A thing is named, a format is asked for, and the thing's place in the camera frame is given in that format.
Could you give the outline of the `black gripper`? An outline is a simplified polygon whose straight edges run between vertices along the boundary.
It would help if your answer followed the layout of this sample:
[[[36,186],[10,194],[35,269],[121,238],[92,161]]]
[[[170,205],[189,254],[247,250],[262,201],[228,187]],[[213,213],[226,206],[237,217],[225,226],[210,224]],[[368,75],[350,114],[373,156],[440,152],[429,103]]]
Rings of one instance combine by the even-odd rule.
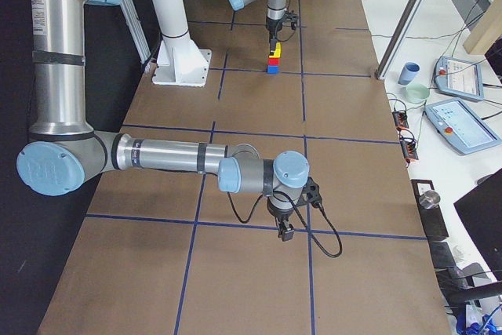
[[[273,56],[275,54],[275,50],[277,49],[277,34],[282,29],[283,18],[280,19],[271,19],[270,17],[266,18],[266,28],[269,33],[269,55]]]
[[[288,242],[293,239],[295,229],[289,222],[289,217],[293,213],[293,207],[288,205],[285,209],[277,207],[271,199],[267,200],[268,212],[277,220],[278,223],[278,238],[283,242]]]

